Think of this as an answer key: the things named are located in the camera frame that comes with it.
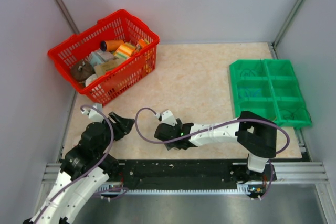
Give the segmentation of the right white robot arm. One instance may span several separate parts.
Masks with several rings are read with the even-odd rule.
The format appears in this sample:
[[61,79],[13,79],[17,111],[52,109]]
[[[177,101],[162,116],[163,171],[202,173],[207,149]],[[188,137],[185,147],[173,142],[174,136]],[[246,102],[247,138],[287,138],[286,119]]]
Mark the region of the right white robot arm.
[[168,150],[187,150],[208,144],[239,143],[249,151],[245,174],[252,180],[264,174],[266,163],[276,156],[277,128],[269,120],[250,111],[227,125],[182,123],[168,110],[163,112],[154,137],[165,143]]

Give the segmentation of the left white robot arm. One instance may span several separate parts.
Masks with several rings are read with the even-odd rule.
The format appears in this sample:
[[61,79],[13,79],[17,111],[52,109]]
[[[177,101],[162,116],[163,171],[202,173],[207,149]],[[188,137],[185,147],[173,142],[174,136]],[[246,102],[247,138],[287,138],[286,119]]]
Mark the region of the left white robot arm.
[[129,134],[133,125],[134,119],[114,112],[88,124],[79,143],[61,161],[54,186],[42,207],[24,223],[73,223],[102,184],[121,177],[119,161],[105,150]]

